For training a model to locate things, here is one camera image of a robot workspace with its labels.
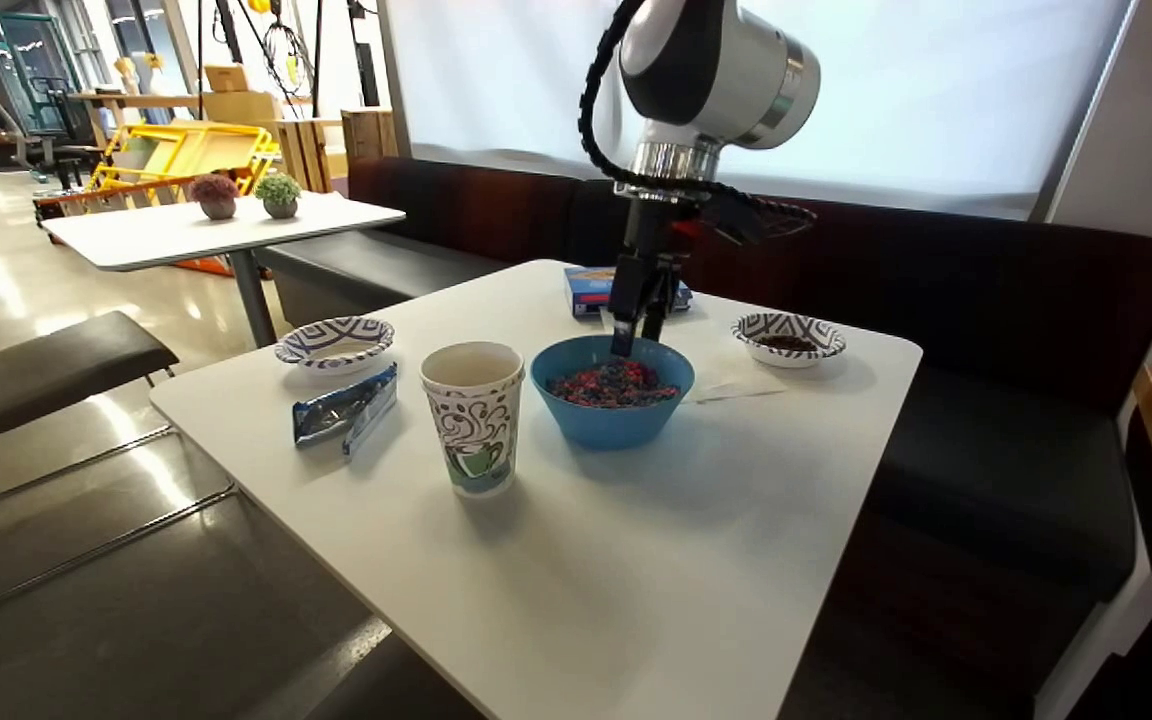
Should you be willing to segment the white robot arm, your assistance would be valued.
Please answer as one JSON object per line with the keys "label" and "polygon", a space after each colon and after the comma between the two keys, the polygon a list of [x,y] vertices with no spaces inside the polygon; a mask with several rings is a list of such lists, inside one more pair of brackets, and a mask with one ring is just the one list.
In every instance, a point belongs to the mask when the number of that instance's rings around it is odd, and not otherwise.
{"label": "white robot arm", "polygon": [[675,298],[673,223],[709,203],[726,149],[792,141],[820,98],[820,61],[737,0],[624,0],[614,50],[644,121],[629,167],[610,179],[629,199],[614,278],[614,353],[655,338]]}

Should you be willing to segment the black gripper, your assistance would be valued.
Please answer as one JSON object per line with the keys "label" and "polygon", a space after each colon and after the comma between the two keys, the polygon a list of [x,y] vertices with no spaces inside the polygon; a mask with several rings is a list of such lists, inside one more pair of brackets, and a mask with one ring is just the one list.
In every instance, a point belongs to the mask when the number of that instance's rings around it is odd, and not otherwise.
{"label": "black gripper", "polygon": [[632,357],[635,331],[660,338],[675,284],[699,241],[747,248],[789,241],[814,223],[815,210],[809,203],[747,196],[737,187],[698,191],[684,199],[632,199],[610,293],[614,357]]}

